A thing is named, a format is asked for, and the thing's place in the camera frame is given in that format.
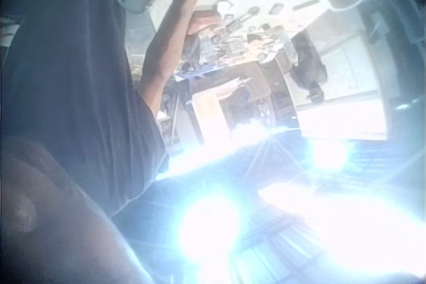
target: raised arm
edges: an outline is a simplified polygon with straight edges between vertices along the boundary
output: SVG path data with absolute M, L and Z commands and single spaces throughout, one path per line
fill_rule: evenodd
M 182 55 L 186 30 L 196 2 L 197 0 L 173 0 L 146 50 L 138 93 L 154 116 L 160 110 L 164 86 Z

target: dark t-shirt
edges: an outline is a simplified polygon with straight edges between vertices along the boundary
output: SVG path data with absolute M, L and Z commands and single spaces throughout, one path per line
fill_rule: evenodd
M 41 143 L 106 212 L 153 181 L 166 160 L 134 91 L 115 0 L 13 0 L 23 18 L 1 71 L 2 138 Z

